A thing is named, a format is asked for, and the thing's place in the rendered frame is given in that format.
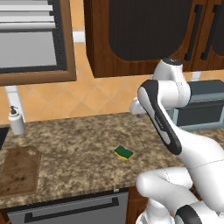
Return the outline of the brown lower cupboard door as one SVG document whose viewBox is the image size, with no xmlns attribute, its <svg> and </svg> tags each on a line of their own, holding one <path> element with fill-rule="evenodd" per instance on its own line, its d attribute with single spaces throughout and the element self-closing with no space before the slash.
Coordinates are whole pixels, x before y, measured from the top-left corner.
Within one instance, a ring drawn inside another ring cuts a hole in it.
<svg viewBox="0 0 224 224">
<path fill-rule="evenodd" d="M 147 199 L 139 194 L 132 186 L 129 189 L 128 205 L 126 213 L 126 224 L 136 224 L 137 217 L 146 208 Z"/>
</svg>

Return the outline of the white soap dispenser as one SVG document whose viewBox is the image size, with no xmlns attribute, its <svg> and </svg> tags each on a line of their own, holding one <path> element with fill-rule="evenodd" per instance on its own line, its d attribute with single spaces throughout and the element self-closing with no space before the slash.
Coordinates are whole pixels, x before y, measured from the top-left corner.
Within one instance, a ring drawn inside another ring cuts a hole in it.
<svg viewBox="0 0 224 224">
<path fill-rule="evenodd" d="M 22 115 L 18 112 L 18 108 L 11 106 L 9 113 L 9 122 L 12 133 L 14 135 L 21 135 L 25 133 L 25 123 Z"/>
</svg>

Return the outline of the dark wooden cupboard door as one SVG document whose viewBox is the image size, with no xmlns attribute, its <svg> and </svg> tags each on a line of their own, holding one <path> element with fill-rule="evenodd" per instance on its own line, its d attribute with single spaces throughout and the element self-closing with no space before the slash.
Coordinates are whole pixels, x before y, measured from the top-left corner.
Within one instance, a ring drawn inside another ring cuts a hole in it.
<svg viewBox="0 0 224 224">
<path fill-rule="evenodd" d="M 207 39 L 214 19 L 213 7 L 215 4 L 221 5 L 220 16 L 207 60 L 202 60 L 200 55 L 206 48 Z M 224 69 L 224 0 L 207 0 L 206 11 L 193 58 L 192 70 L 209 71 L 221 69 Z"/>
<path fill-rule="evenodd" d="M 191 70 L 207 0 L 83 0 L 87 58 L 95 78 L 153 74 L 162 58 Z M 192 57 L 185 61 L 202 4 Z"/>
</svg>

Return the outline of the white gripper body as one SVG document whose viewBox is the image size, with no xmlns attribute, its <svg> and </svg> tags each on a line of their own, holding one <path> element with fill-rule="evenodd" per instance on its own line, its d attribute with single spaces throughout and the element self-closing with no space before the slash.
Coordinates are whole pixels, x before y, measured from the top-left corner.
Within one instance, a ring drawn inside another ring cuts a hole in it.
<svg viewBox="0 0 224 224">
<path fill-rule="evenodd" d="M 141 115 L 146 113 L 136 97 L 132 100 L 132 103 L 129 106 L 129 112 L 134 115 Z"/>
</svg>

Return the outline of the black sink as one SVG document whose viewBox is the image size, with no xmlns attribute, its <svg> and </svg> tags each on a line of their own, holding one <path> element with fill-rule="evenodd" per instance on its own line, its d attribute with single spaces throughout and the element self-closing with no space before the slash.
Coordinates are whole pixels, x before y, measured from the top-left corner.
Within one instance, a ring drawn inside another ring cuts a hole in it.
<svg viewBox="0 0 224 224">
<path fill-rule="evenodd" d="M 2 149 L 3 147 L 3 144 L 4 144 L 4 140 L 8 134 L 8 131 L 9 131 L 9 127 L 2 127 L 0 128 L 0 150 Z"/>
</svg>

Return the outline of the white tap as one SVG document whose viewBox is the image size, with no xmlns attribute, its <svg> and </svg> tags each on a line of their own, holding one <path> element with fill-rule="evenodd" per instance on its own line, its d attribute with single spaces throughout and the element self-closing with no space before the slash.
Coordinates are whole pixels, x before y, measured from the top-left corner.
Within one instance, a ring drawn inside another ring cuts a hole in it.
<svg viewBox="0 0 224 224">
<path fill-rule="evenodd" d="M 24 109 L 22 106 L 19 92 L 18 92 L 18 87 L 17 86 L 5 86 L 4 90 L 7 95 L 9 105 L 17 107 L 18 111 L 22 115 L 23 119 L 25 119 L 25 113 L 24 113 Z"/>
</svg>

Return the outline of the wood-framed window with blinds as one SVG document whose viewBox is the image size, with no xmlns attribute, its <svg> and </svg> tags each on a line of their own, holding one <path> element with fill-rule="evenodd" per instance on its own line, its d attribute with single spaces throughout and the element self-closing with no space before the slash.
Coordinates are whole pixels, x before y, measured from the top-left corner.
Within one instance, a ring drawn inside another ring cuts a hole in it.
<svg viewBox="0 0 224 224">
<path fill-rule="evenodd" d="M 75 80 L 69 0 L 0 0 L 0 87 Z"/>
</svg>

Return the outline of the grey-blue toaster oven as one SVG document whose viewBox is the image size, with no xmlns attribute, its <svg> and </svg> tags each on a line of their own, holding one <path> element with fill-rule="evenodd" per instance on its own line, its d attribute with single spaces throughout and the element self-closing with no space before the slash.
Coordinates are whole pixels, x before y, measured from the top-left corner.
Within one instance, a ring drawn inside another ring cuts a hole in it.
<svg viewBox="0 0 224 224">
<path fill-rule="evenodd" d="M 192 96 L 184 108 L 167 109 L 173 122 L 183 130 L 210 130 L 224 127 L 224 82 L 188 82 Z"/>
</svg>

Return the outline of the grey dishwasher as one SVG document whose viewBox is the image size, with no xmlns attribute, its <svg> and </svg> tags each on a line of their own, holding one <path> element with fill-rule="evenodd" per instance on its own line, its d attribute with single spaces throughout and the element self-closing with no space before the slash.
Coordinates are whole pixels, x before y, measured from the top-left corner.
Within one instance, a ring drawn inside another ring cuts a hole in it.
<svg viewBox="0 0 224 224">
<path fill-rule="evenodd" d="M 109 203 L 113 197 L 118 198 L 119 206 L 25 223 L 25 214 L 27 213 L 32 213 L 33 216 L 54 214 L 82 207 L 106 204 Z M 125 224 L 127 202 L 128 191 L 124 190 L 120 192 L 94 193 L 27 206 L 15 206 L 7 208 L 6 212 L 10 218 L 11 224 Z"/>
</svg>

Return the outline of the green and yellow sponge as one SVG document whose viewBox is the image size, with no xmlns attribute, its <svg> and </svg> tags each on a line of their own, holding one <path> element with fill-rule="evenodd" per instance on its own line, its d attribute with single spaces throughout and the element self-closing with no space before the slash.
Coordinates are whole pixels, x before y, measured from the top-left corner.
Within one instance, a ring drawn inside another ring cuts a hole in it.
<svg viewBox="0 0 224 224">
<path fill-rule="evenodd" d="M 125 149 L 123 146 L 119 145 L 114 153 L 121 159 L 129 160 L 133 156 L 133 152 L 131 150 Z"/>
</svg>

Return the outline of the brown wooden cutting board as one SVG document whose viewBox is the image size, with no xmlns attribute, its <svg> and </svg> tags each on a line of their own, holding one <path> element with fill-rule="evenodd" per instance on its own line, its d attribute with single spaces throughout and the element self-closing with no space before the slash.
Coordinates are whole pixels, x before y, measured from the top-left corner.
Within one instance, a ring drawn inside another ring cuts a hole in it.
<svg viewBox="0 0 224 224">
<path fill-rule="evenodd" d="M 34 146 L 8 149 L 0 174 L 0 199 L 36 192 L 41 153 Z"/>
</svg>

